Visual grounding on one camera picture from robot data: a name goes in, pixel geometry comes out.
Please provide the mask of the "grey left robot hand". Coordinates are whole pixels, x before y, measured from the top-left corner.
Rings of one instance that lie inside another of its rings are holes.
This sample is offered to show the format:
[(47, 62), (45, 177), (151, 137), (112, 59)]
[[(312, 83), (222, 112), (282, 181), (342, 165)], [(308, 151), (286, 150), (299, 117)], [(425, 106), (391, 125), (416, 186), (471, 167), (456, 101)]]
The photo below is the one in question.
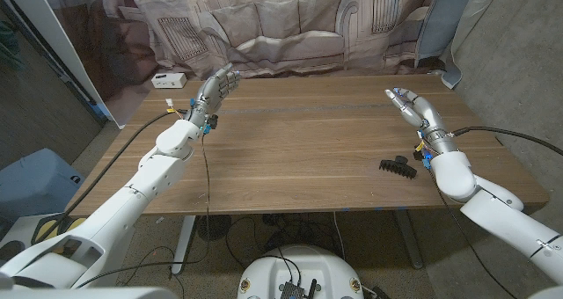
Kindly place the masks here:
[(221, 107), (222, 101), (237, 89), (241, 75), (231, 63), (210, 76), (198, 90), (193, 107), (184, 115), (184, 120), (201, 127)]

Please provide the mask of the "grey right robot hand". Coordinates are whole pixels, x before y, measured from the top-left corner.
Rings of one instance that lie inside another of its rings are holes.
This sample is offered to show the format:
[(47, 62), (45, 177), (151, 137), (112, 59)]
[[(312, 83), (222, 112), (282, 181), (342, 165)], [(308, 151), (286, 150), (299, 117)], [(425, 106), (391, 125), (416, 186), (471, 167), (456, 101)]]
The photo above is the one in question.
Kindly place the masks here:
[(429, 101), (404, 88), (387, 89), (384, 92), (404, 120), (422, 132), (423, 141), (430, 149), (438, 155), (458, 151), (458, 146), (447, 136), (441, 115)]

